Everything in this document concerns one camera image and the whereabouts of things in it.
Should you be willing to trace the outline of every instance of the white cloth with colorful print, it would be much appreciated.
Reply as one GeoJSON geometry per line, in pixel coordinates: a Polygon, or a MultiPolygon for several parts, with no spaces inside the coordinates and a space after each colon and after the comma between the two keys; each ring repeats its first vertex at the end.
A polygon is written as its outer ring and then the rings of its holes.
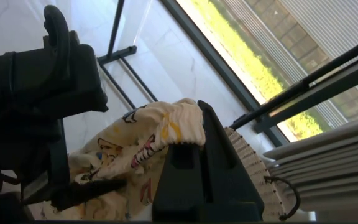
{"type": "Polygon", "coordinates": [[[45,202],[42,216],[130,220],[152,203],[167,146],[177,143],[205,143],[203,112],[193,100],[155,102],[128,112],[68,156],[71,181],[126,179],[126,187],[62,212],[45,202]]]}

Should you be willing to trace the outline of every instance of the basket handle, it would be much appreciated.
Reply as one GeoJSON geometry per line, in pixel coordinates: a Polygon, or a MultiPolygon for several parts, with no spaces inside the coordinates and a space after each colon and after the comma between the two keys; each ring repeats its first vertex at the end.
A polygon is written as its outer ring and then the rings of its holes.
{"type": "Polygon", "coordinates": [[[264,179],[265,179],[266,183],[273,183],[275,181],[281,181],[283,183],[286,183],[292,189],[293,193],[295,194],[295,198],[296,198],[295,205],[288,214],[284,213],[284,215],[280,215],[281,221],[285,221],[285,220],[289,219],[291,216],[293,216],[295,214],[295,212],[299,209],[299,206],[301,205],[301,197],[299,195],[298,190],[296,189],[296,187],[293,184],[291,184],[289,181],[287,181],[281,177],[264,176],[264,179]]]}

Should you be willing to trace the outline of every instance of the laundry basket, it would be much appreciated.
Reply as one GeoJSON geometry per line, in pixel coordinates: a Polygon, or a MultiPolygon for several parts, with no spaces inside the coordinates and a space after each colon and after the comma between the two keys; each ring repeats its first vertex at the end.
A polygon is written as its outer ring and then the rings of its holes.
{"type": "Polygon", "coordinates": [[[296,189],[286,180],[278,177],[271,177],[260,157],[237,131],[231,128],[225,128],[225,132],[229,137],[230,142],[233,144],[242,165],[249,174],[252,183],[255,185],[260,197],[264,201],[265,210],[262,214],[263,220],[277,221],[290,218],[298,209],[300,198],[296,198],[297,200],[294,208],[289,213],[286,213],[274,181],[279,180],[285,182],[294,190],[294,193],[297,196],[298,192],[296,189]]]}

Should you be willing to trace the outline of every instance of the green grass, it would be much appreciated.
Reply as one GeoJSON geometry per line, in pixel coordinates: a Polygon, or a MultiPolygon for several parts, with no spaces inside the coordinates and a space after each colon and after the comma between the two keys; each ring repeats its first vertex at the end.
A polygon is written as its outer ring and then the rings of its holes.
{"type": "MultiPolygon", "coordinates": [[[[244,34],[237,31],[241,30],[238,24],[225,19],[225,17],[227,18],[227,15],[224,15],[226,10],[220,9],[220,2],[217,0],[214,0],[213,3],[209,0],[191,0],[191,3],[203,17],[206,27],[220,41],[244,73],[251,77],[252,84],[265,99],[271,99],[287,88],[287,85],[282,82],[282,78],[274,75],[274,69],[266,66],[263,55],[255,53],[252,41],[244,41],[244,34]]],[[[320,117],[315,118],[310,113],[304,111],[285,121],[299,140],[322,133],[323,129],[327,128],[316,122],[316,119],[321,119],[320,117]]]]}

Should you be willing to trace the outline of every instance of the white tile floor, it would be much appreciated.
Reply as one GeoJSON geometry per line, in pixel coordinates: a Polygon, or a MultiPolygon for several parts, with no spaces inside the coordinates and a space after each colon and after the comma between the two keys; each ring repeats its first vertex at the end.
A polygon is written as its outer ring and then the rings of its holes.
{"type": "MultiPolygon", "coordinates": [[[[48,4],[60,8],[81,43],[92,46],[98,57],[106,54],[117,1],[0,0],[0,55],[42,47],[42,36],[47,34],[42,11],[48,4]]],[[[246,113],[160,1],[126,1],[114,50],[134,44],[137,53],[126,59],[160,101],[174,102],[183,97],[203,100],[214,108],[223,126],[246,113]]],[[[106,67],[136,106],[149,102],[122,63],[113,62],[106,67]]],[[[81,148],[129,110],[108,80],[103,80],[103,85],[109,99],[108,112],[88,112],[64,119],[68,151],[81,148]]],[[[251,124],[238,131],[260,154],[273,149],[265,134],[253,132],[251,124]]]]}

